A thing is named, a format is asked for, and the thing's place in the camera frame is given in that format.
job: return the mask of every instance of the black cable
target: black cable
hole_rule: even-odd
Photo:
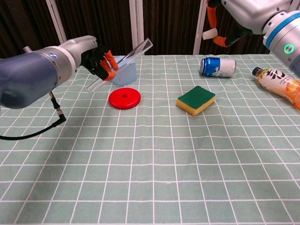
[[[37,131],[33,134],[30,135],[25,135],[25,136],[19,136],[19,137],[7,137],[7,136],[1,136],[0,135],[0,140],[6,140],[6,141],[19,141],[19,140],[24,140],[24,139],[28,139],[28,138],[32,138],[34,136],[40,135],[48,130],[50,130],[51,128],[54,128],[60,124],[62,124],[63,122],[65,122],[67,119],[64,116],[64,114],[62,113],[62,111],[60,110],[60,105],[57,103],[54,95],[50,92],[50,96],[51,96],[51,101],[53,103],[53,107],[57,110],[57,112],[59,113],[59,119],[54,122],[53,124],[51,124],[50,126],[46,127],[43,130]]]

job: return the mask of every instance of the aluminum can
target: aluminum can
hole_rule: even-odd
[[[203,76],[232,77],[235,73],[236,62],[230,58],[208,57],[201,60],[200,73]]]

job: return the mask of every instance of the red disc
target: red disc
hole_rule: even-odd
[[[141,94],[133,88],[120,88],[109,95],[108,101],[116,109],[130,109],[140,103]]]

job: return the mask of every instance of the sponge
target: sponge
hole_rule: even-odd
[[[216,94],[200,86],[195,86],[192,90],[177,99],[176,106],[192,116],[196,116],[211,105],[215,99]]]

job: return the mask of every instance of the checkered tablecloth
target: checkered tablecloth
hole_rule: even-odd
[[[233,78],[203,77],[207,56],[136,60],[140,104],[117,110],[118,89],[84,68],[54,90],[67,122],[0,141],[0,224],[300,224],[300,111],[263,89],[252,70],[294,74],[273,55],[234,58]],[[216,94],[197,116],[176,107],[196,85]],[[48,96],[1,108],[0,134],[57,119]]]

